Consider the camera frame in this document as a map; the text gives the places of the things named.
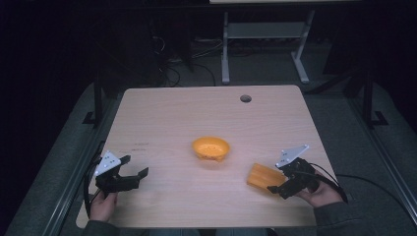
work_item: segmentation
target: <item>black cable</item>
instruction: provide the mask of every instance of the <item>black cable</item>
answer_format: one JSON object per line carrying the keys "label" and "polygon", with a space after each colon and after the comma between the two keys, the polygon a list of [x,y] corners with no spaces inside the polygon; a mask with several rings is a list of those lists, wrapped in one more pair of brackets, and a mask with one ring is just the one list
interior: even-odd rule
{"label": "black cable", "polygon": [[97,166],[101,161],[101,158],[99,158],[98,160],[94,160],[91,162],[91,164],[89,165],[89,167],[87,168],[85,174],[84,174],[84,205],[86,207],[86,212],[87,212],[87,216],[89,217],[90,214],[90,209],[91,209],[91,201],[89,200],[89,174],[91,172],[91,170]]}
{"label": "black cable", "polygon": [[345,192],[344,192],[344,190],[340,187],[340,185],[338,185],[338,184],[336,184],[336,183],[332,182],[331,180],[329,180],[329,179],[328,179],[328,178],[326,178],[325,176],[320,175],[320,174],[311,174],[311,173],[304,172],[304,171],[293,171],[293,173],[296,173],[296,174],[303,174],[303,175],[308,175],[308,176],[312,176],[312,177],[314,177],[315,179],[320,180],[320,181],[322,181],[322,182],[324,182],[324,183],[328,184],[329,186],[331,186],[331,187],[332,187],[335,191],[337,191],[337,192],[340,194],[340,197],[343,199],[343,201],[344,201],[344,202],[348,203],[346,193],[345,193]]}
{"label": "black cable", "polygon": [[318,164],[315,164],[315,163],[309,163],[309,164],[311,164],[311,165],[314,165],[314,166],[317,166],[317,167],[319,167],[320,169],[322,169],[324,172],[325,172],[325,174],[326,175],[328,175],[332,180],[333,180],[333,182],[334,183],[336,183],[337,184],[337,186],[339,186],[340,187],[340,185],[339,185],[339,183],[337,182],[337,180],[333,177],[333,176],[331,176],[324,168],[322,168],[320,165],[318,165]]}

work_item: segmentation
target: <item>wooden table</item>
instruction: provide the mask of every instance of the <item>wooden table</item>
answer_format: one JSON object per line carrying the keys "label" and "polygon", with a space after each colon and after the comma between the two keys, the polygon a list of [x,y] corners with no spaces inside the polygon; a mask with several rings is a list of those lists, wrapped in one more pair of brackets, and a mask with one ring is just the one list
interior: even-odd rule
{"label": "wooden table", "polygon": [[[252,97],[242,102],[241,96]],[[198,159],[192,141],[227,140],[222,162]],[[312,207],[246,184],[255,162],[275,168],[285,148],[333,174],[295,86],[138,88],[124,94],[104,151],[132,156],[122,176],[149,167],[139,189],[119,194],[111,223],[122,227],[270,227],[315,225]],[[90,192],[95,192],[91,181]],[[88,221],[84,207],[77,224]]]}

